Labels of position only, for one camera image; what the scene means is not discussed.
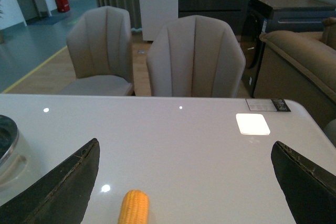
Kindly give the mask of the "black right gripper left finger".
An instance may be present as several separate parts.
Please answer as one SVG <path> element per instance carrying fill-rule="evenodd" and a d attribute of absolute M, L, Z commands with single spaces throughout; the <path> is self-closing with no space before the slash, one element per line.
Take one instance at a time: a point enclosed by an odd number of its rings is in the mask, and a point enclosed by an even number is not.
<path fill-rule="evenodd" d="M 1 223 L 81 223 L 99 169 L 93 138 L 25 191 L 1 206 Z"/>

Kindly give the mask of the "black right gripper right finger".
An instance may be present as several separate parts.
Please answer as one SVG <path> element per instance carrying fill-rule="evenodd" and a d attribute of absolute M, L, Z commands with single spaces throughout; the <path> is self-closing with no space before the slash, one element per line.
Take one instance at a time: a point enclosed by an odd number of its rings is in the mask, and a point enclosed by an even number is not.
<path fill-rule="evenodd" d="M 271 161 L 296 223 L 335 223 L 335 175 L 280 141 Z"/>

